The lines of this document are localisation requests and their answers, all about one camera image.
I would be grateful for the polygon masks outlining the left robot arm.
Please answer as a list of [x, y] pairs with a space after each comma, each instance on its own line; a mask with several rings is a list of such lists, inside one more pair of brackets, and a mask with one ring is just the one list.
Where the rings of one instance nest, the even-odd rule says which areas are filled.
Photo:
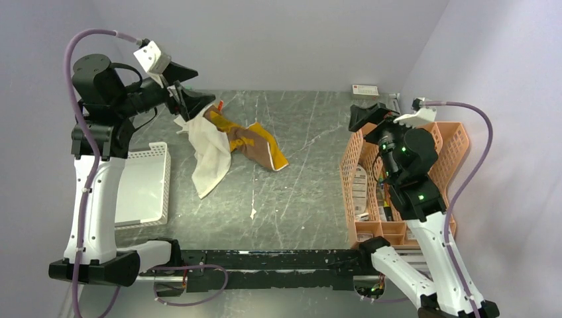
[[64, 58], [64, 75], [76, 125], [71, 133], [77, 179], [75, 210], [67, 248], [52, 262], [48, 275], [73, 284], [128, 287], [153, 268], [173, 276], [184, 257], [175, 239], [152, 239], [119, 250], [115, 214], [121, 176], [136, 129], [135, 115], [159, 105], [185, 120], [193, 119], [214, 95], [188, 91], [183, 83], [197, 71], [170, 62], [157, 72], [160, 81], [139, 78], [124, 85], [120, 63], [102, 54], [71, 62]]

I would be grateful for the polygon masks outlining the yellow brown bear towel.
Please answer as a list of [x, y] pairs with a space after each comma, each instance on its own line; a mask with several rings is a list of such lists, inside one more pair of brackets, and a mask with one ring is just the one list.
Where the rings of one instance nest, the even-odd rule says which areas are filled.
[[218, 131], [227, 135], [230, 151], [239, 150], [246, 158], [263, 168], [278, 172], [288, 166], [289, 161], [280, 150], [274, 136], [255, 122], [242, 127], [227, 119], [212, 105], [203, 115]]

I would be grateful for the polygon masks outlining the cream white towel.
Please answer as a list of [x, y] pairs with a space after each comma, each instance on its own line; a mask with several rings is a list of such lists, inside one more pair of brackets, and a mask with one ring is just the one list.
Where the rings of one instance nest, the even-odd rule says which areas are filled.
[[227, 134], [203, 116], [185, 121], [181, 116], [174, 119], [180, 130], [187, 134], [197, 160], [192, 181], [197, 195], [203, 199], [223, 180], [231, 167], [231, 151]]

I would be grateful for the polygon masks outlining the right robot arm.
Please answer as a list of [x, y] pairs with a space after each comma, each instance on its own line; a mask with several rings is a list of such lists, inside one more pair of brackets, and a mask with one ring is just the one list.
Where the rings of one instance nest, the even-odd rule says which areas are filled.
[[408, 264], [382, 237], [360, 243], [357, 264], [365, 274], [389, 279], [415, 306], [419, 317], [498, 317], [499, 308], [472, 282], [453, 235], [454, 205], [446, 203], [430, 179], [438, 154], [423, 126], [435, 120], [439, 101], [415, 99], [412, 114], [398, 115], [381, 103], [350, 108], [349, 130], [367, 123], [374, 129], [365, 140], [378, 147], [390, 200], [415, 236], [429, 276]]

